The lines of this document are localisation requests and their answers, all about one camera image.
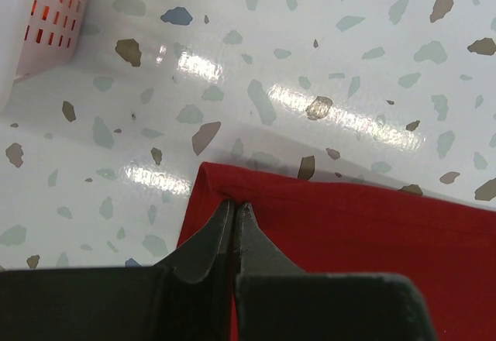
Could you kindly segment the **dark red t-shirt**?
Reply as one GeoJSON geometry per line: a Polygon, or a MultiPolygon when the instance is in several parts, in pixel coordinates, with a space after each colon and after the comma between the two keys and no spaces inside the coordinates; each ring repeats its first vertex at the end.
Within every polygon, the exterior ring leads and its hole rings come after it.
{"type": "Polygon", "coordinates": [[[441,340],[495,338],[495,214],[353,183],[203,163],[179,242],[220,202],[249,202],[263,232],[310,272],[392,272],[426,300],[441,340]]]}

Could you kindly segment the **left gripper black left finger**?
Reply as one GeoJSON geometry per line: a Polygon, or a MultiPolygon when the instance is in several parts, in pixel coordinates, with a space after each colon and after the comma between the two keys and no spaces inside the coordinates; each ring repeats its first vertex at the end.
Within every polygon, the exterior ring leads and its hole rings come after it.
{"type": "Polygon", "coordinates": [[[9,270],[3,340],[227,340],[235,206],[152,266],[9,270]]]}

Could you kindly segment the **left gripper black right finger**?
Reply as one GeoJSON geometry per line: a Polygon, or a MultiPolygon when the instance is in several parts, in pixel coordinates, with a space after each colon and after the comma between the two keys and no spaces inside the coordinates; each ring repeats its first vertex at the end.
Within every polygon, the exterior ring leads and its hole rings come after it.
{"type": "Polygon", "coordinates": [[[391,273],[310,274],[236,214],[234,295],[241,340],[435,340],[417,287],[391,273]]]}

